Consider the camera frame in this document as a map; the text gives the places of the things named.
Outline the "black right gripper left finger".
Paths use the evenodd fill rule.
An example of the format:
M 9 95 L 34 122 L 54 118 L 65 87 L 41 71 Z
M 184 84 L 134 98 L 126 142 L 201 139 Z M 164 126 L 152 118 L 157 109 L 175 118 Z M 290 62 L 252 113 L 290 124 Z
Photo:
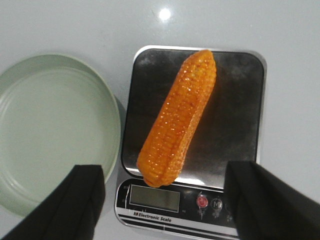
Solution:
M 75 165 L 5 240 L 91 240 L 105 201 L 100 165 Z

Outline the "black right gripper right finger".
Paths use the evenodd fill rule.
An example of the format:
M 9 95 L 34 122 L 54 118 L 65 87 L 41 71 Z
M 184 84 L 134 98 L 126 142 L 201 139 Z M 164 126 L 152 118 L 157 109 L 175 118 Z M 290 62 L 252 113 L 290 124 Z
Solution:
M 224 194 L 241 240 L 318 240 L 320 205 L 252 161 L 230 161 Z

